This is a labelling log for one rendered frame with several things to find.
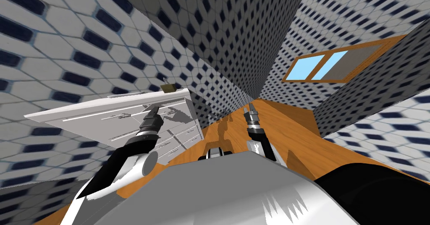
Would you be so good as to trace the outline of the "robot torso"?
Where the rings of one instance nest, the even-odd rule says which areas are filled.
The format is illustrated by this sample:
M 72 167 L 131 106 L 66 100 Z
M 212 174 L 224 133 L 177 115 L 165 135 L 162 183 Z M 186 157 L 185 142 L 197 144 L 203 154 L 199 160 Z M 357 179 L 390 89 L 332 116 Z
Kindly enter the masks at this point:
M 359 225 L 315 182 L 252 151 L 170 166 L 95 225 Z

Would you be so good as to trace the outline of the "white drawer cabinet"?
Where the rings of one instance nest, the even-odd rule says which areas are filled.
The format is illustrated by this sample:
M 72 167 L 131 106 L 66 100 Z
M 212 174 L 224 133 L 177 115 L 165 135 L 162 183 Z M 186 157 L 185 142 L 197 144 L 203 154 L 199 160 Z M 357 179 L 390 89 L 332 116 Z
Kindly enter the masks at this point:
M 163 125 L 155 146 L 158 163 L 172 159 L 203 140 L 188 89 L 128 93 L 27 114 L 26 118 L 120 148 L 136 136 L 149 111 L 159 107 Z

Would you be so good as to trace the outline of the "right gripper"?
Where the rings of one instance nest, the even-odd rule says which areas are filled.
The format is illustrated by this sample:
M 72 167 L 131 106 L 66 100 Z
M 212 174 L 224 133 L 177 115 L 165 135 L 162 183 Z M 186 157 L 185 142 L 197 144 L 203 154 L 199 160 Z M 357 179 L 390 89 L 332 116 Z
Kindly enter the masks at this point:
M 244 117 L 247 122 L 248 128 L 253 128 L 253 129 L 261 128 L 259 123 L 260 120 L 258 117 L 258 113 L 254 105 L 252 103 L 249 103 L 249 111 L 246 107 L 244 107 L 243 109 L 244 109 Z

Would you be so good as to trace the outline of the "wooden framed window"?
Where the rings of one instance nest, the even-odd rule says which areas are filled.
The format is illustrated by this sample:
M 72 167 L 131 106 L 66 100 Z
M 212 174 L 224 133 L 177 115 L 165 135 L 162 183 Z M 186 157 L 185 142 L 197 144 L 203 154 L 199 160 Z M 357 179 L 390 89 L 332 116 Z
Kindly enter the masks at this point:
M 298 56 L 282 82 L 347 83 L 404 37 L 399 35 Z

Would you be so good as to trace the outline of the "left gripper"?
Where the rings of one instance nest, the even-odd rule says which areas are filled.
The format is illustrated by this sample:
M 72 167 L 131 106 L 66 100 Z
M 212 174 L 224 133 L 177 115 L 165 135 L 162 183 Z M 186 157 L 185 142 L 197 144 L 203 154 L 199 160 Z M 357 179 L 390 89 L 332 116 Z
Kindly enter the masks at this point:
M 153 107 L 143 119 L 140 125 L 140 132 L 144 131 L 155 131 L 159 132 L 162 125 L 164 124 L 163 118 L 158 114 L 159 107 Z

